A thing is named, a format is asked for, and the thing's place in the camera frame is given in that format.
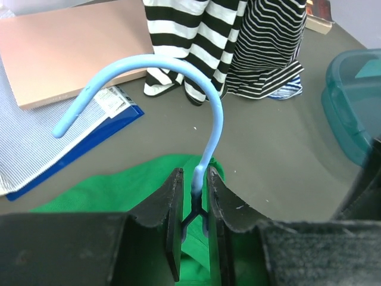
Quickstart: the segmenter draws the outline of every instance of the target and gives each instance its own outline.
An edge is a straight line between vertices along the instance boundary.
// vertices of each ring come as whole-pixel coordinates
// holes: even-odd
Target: blue folder
[[[120,114],[112,119],[106,119],[102,124],[100,124],[93,132],[91,132],[85,139],[83,139],[78,145],[71,149],[64,157],[62,157],[58,162],[56,162],[52,167],[43,172],[37,178],[32,180],[22,189],[17,192],[12,192],[7,194],[7,199],[14,201],[20,198],[22,195],[29,192],[34,187],[41,184],[43,181],[48,179],[50,176],[54,175],[62,168],[69,165],[71,162],[75,161],[84,153],[88,152],[101,142],[105,141],[107,138],[118,132],[120,129],[126,127],[131,122],[142,116],[144,112],[137,105],[131,105],[126,110],[122,111]]]

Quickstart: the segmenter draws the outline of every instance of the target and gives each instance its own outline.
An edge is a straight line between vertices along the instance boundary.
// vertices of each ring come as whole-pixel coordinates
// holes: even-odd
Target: green plastic container
[[[362,165],[381,135],[381,49],[339,54],[326,73],[321,103],[344,153]]]

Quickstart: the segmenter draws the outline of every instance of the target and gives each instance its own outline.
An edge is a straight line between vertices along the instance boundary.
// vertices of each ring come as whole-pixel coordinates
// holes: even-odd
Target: blue plastic hanger hook
[[[213,112],[213,128],[201,161],[193,172],[191,187],[192,211],[183,221],[182,225],[184,241],[188,225],[194,220],[194,218],[201,215],[204,234],[207,235],[208,217],[207,212],[202,209],[202,185],[204,183],[205,171],[221,137],[223,127],[223,109],[221,99],[211,81],[193,65],[176,58],[152,54],[135,55],[133,57],[118,60],[115,63],[106,66],[90,80],[88,85],[86,85],[86,87],[81,91],[76,100],[74,100],[61,120],[54,127],[52,134],[55,138],[61,138],[64,136],[70,126],[73,125],[79,115],[90,103],[91,99],[111,79],[131,70],[144,69],[148,67],[158,67],[183,74],[190,80],[197,83],[197,85],[199,85],[199,87],[205,92],[210,101]]]

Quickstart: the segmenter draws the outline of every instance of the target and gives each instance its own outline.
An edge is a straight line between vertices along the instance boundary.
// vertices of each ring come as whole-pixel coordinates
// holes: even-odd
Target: green fabric
[[[191,211],[191,180],[200,156],[168,155],[114,174],[93,176],[72,187],[50,203],[33,212],[75,211],[127,211],[158,189],[174,168],[184,169],[184,217]],[[222,166],[212,159],[224,179]],[[206,209],[205,179],[203,204]],[[198,217],[188,227],[182,245],[180,282],[176,285],[209,285],[210,266],[208,240],[202,233],[202,220]]]

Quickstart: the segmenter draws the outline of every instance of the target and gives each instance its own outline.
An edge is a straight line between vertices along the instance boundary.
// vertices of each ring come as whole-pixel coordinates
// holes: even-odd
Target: gray tabletop
[[[215,157],[227,185],[273,219],[325,220],[352,185],[359,168],[337,144],[320,96],[328,64],[340,52],[363,48],[340,27],[328,35],[305,31],[300,62],[304,93],[287,101],[250,101],[228,95]],[[0,199],[0,213],[34,208],[92,175],[118,172],[171,153],[200,154],[211,110],[193,106],[178,88],[158,98],[143,94],[143,80],[122,86],[145,115],[15,202]]]

